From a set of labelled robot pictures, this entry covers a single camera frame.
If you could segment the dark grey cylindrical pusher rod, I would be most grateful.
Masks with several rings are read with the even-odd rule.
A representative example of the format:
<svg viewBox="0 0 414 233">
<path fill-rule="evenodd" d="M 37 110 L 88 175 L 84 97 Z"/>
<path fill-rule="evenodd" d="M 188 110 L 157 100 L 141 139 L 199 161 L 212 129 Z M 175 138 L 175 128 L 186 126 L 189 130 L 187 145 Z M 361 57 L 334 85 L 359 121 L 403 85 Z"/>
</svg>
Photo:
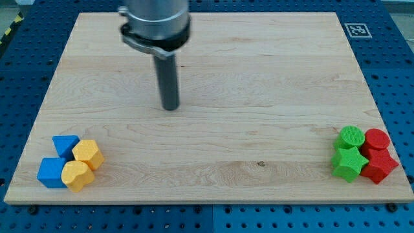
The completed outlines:
<svg viewBox="0 0 414 233">
<path fill-rule="evenodd" d="M 153 57 L 162 107 L 167 111 L 179 107 L 179 82 L 175 55 L 166 59 Z"/>
</svg>

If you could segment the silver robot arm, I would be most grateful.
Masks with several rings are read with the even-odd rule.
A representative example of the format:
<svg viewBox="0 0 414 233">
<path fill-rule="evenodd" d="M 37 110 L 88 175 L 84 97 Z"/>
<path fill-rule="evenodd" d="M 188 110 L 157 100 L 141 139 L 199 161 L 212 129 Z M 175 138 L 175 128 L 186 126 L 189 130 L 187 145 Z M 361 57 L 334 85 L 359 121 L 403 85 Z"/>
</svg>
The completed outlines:
<svg viewBox="0 0 414 233">
<path fill-rule="evenodd" d="M 131 48 L 153 56 L 162 107 L 180 105 L 175 51 L 190 38 L 191 16 L 187 0 L 125 0 L 118 7 L 127 22 L 122 40 Z"/>
</svg>

